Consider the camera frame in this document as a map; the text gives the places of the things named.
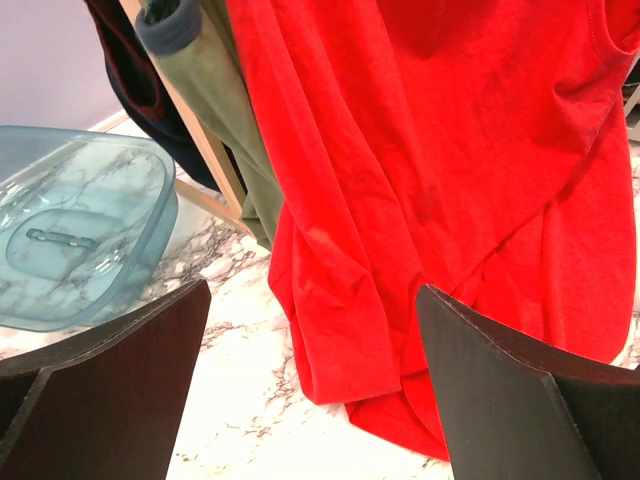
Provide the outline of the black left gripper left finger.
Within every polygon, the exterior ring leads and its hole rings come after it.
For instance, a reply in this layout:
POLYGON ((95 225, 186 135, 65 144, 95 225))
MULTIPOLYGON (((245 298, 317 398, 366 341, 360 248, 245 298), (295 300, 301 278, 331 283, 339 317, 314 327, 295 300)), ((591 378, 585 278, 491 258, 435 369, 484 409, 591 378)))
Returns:
POLYGON ((2 360, 2 478, 165 478, 210 302, 193 281, 2 360))

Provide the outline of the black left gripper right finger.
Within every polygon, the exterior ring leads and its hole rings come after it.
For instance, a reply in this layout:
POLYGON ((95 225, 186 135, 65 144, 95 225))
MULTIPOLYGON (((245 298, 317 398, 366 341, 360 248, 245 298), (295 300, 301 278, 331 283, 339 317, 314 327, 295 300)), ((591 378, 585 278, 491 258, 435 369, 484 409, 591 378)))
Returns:
POLYGON ((638 478, 638 371, 547 345, 433 286, 416 311, 455 478, 638 478))

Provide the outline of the red tank top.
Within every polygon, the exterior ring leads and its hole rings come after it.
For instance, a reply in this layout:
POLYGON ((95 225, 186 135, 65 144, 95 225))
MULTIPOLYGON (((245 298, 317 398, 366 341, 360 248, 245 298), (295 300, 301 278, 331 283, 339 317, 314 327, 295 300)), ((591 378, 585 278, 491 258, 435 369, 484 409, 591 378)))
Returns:
POLYGON ((433 285, 609 363, 636 232, 635 1, 231 1, 284 203, 269 286, 304 394, 446 459, 415 303, 433 285))

